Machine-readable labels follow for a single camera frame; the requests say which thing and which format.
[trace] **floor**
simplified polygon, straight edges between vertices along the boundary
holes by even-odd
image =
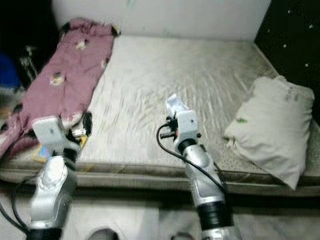
[[[9,212],[9,192],[4,189],[1,188],[0,201]],[[163,202],[136,198],[134,192],[126,195],[123,190],[121,197],[75,196],[62,239],[86,240],[101,228],[113,229],[121,240],[170,240],[178,232],[201,239],[198,216],[191,204],[177,204],[174,199]],[[20,215],[27,223],[30,197],[23,194],[17,200]],[[320,209],[234,207],[233,210],[234,222],[244,240],[320,239]],[[0,233],[3,240],[24,239],[3,217],[0,217]]]

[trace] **black cable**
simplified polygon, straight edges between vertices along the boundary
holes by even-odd
[[[176,158],[178,159],[181,159],[182,161],[184,161],[185,163],[193,166],[194,168],[196,168],[197,170],[199,170],[201,173],[203,173],[204,175],[206,175],[220,190],[221,192],[223,192],[224,195],[227,194],[227,189],[224,188],[217,180],[215,180],[209,173],[207,173],[205,170],[203,170],[200,166],[194,164],[193,162],[189,161],[188,159],[186,159],[185,157],[173,152],[173,151],[170,151],[169,149],[167,149],[165,146],[162,145],[162,143],[160,142],[160,138],[159,138],[159,135],[160,135],[160,131],[161,129],[165,128],[165,127],[168,127],[169,125],[166,123],[166,124],[163,124],[162,126],[160,126],[158,128],[158,130],[156,131],[156,141],[158,143],[158,145],[160,146],[160,148],[162,148],[165,152],[167,152],[168,154],[171,154],[173,156],[175,156]]]
[[[17,229],[19,229],[21,232],[25,233],[26,235],[29,233],[28,229],[25,229],[23,226],[21,226],[20,224],[18,224],[15,220],[13,220],[6,212],[6,210],[4,209],[4,207],[2,206],[1,202],[0,202],[0,212],[1,214],[4,216],[4,218],[11,223],[14,227],[16,227]]]
[[[25,222],[21,219],[21,217],[19,216],[18,214],[18,211],[17,211],[17,203],[16,203],[16,196],[17,196],[17,192],[18,190],[24,185],[26,184],[26,182],[30,181],[31,179],[34,179],[35,177],[37,177],[38,174],[36,175],[33,175],[33,176],[28,176],[26,177],[22,182],[20,182],[15,190],[13,191],[12,195],[11,195],[11,205],[12,205],[12,211],[13,211],[13,214],[15,216],[15,218],[17,219],[17,221],[21,224],[21,226],[24,228],[24,229],[27,229],[29,231],[29,228],[28,226],[25,224]]]

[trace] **white mattress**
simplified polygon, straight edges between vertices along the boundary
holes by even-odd
[[[221,159],[215,160],[222,170],[264,175],[225,147],[223,132],[246,100],[253,81],[276,75],[250,42],[120,36],[89,106],[92,135],[77,162],[78,169],[105,173],[108,178],[116,174],[135,175],[134,179],[184,177],[183,164],[156,143],[156,130],[167,116],[165,100],[177,93],[196,111],[200,142],[209,153],[217,150],[221,154]],[[309,176],[320,175],[319,136],[319,127],[313,123]],[[166,145],[172,146],[170,140]],[[29,150],[5,161],[1,172],[40,167]]]

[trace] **mattress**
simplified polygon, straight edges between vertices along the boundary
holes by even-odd
[[[296,191],[226,148],[223,138],[253,81],[278,74],[254,43],[120,36],[94,91],[93,129],[78,161],[80,186],[188,190],[184,165],[157,146],[165,100],[177,93],[197,113],[200,143],[224,171],[233,193],[320,195],[320,129],[313,121],[306,171]],[[172,142],[165,142],[172,147]],[[28,149],[5,160],[0,179],[17,182],[41,169]]]

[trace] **white wall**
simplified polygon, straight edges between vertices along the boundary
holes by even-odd
[[[86,17],[123,34],[253,41],[270,1],[53,0],[53,11],[59,27]]]

